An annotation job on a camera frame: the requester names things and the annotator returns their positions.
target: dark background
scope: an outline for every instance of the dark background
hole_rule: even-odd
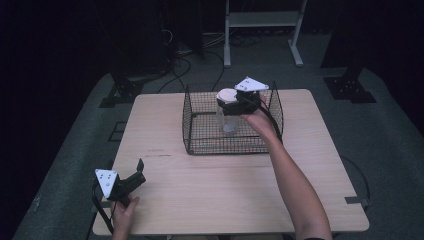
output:
[[[200,2],[203,29],[222,31],[224,1]],[[282,2],[256,1],[252,10],[299,5]],[[236,11],[243,3],[233,1],[231,7]],[[323,67],[345,67],[358,49],[365,49],[361,51],[365,66],[386,82],[423,132],[423,3],[342,3],[311,0],[307,6],[303,33],[334,29]],[[1,239],[13,236],[87,96],[109,72],[108,59],[120,54],[104,29],[93,1],[0,1]]]

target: gray carpet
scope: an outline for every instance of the gray carpet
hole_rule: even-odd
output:
[[[365,69],[360,82],[377,103],[352,104],[333,100],[323,78],[340,76],[345,69],[320,69],[329,35],[301,35],[299,51],[304,66],[295,66],[287,36],[263,37],[250,47],[233,47],[232,67],[220,81],[237,82],[245,76],[259,81],[276,81],[279,89],[305,88],[312,92],[336,148],[365,175],[371,195],[367,216],[370,228],[361,233],[341,233],[336,239],[422,239],[424,236],[424,141],[384,82]],[[222,46],[208,51],[222,56]],[[190,71],[181,77],[187,83],[215,82],[222,62],[214,54],[185,57]],[[175,71],[183,73],[185,61]],[[156,93],[174,76],[145,85],[142,94]],[[106,168],[114,160],[119,142],[108,141],[118,121],[126,121],[131,104],[99,108],[113,81],[110,75],[99,80],[69,132],[35,201],[14,239],[109,239],[91,232],[91,186],[95,168]],[[180,92],[178,81],[161,93]],[[361,197],[366,185],[360,171],[348,160],[343,163]]]

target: black tripod base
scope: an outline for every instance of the black tripod base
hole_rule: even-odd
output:
[[[362,87],[358,80],[345,77],[326,77],[325,84],[335,100],[350,100],[352,103],[376,103],[372,94]]]

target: wooden table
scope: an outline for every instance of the wooden table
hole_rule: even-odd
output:
[[[283,141],[317,191],[333,232],[365,231],[368,219],[308,90],[279,90]],[[132,234],[207,235],[294,232],[268,154],[190,156],[182,140],[184,94],[135,100],[113,169],[121,179],[144,161],[147,182]],[[97,216],[93,231],[110,235]]]

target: wire basket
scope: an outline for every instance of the wire basket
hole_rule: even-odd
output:
[[[216,89],[234,88],[236,84],[220,83]],[[272,117],[283,132],[284,120],[275,82],[269,90],[260,91]],[[226,133],[217,119],[217,92],[207,92],[207,84],[186,86],[183,109],[183,141],[190,155],[267,153],[259,135],[240,117],[237,131]]]

